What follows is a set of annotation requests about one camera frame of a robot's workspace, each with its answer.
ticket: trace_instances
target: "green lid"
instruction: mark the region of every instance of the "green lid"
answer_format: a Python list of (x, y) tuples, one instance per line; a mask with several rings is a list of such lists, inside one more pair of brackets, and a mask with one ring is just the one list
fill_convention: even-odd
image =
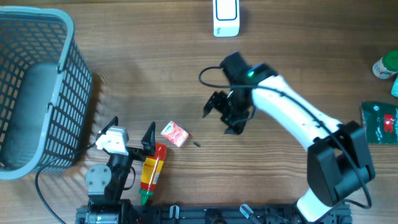
[(391, 50), (383, 57), (383, 65), (386, 69), (398, 72), (398, 50)]
[(154, 194), (154, 192), (142, 189), (139, 190), (139, 193), (141, 194), (141, 205), (145, 205), (147, 203), (149, 196), (152, 196)]

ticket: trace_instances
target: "red and yellow bottle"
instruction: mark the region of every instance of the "red and yellow bottle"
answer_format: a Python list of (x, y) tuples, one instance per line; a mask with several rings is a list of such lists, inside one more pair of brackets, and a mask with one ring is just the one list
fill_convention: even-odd
[(142, 168), (141, 188), (139, 189), (141, 205), (145, 205), (148, 198), (154, 194), (156, 183), (166, 159), (166, 145), (156, 143), (155, 149), (155, 155), (147, 156)]

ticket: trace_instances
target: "red logo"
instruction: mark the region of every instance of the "red logo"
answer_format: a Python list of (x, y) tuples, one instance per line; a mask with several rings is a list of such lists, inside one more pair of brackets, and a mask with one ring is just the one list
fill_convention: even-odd
[(389, 114), (384, 115), (384, 131), (388, 133), (392, 133), (393, 127), (392, 124), (394, 123), (394, 117)]

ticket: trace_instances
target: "gray basket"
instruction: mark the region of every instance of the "gray basket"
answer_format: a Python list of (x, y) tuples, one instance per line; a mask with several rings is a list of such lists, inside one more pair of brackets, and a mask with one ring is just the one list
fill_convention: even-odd
[[(0, 7), (0, 179), (78, 149), (93, 78), (58, 9)], [(75, 156), (44, 171), (60, 172)]]

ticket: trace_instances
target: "wooden table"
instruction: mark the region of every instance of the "wooden table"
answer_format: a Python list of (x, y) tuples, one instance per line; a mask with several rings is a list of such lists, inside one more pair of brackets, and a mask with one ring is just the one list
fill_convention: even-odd
[[(69, 3), (39, 7), (63, 9), (75, 21), (75, 39), (95, 79), (85, 133), (91, 131), (90, 141), (117, 115), (129, 131), (129, 145), (140, 146), (156, 121), (157, 141), (168, 145), (169, 153), (155, 204), (293, 203), (308, 189), (304, 150), (268, 115), (259, 113), (240, 136), (223, 134), (226, 126), (217, 112), (201, 118), (215, 89), (201, 85), (198, 73), (236, 50), (253, 65), (272, 65), (304, 98), (342, 122), (360, 122), (360, 102), (396, 103), (390, 95), (393, 80), (379, 80), (371, 71), (388, 50), (398, 49), (395, 0), (245, 0), (239, 35), (220, 39), (213, 36), (211, 1), (7, 3), (40, 2)], [(221, 72), (205, 78), (225, 83)], [(191, 133), (181, 149), (160, 135), (170, 120)], [(374, 206), (353, 207), (354, 222), (396, 223), (398, 149), (371, 145), (371, 154), (377, 176), (368, 187)], [(107, 160), (92, 149), (66, 172), (42, 175), (44, 197), (67, 223), (74, 223), (76, 208), (88, 201), (86, 171)], [(135, 205), (141, 166), (134, 163), (136, 184), (123, 194)], [(0, 196), (0, 223), (56, 223), (36, 194), (34, 174), (1, 181)], [(364, 202), (361, 190), (351, 197)]]

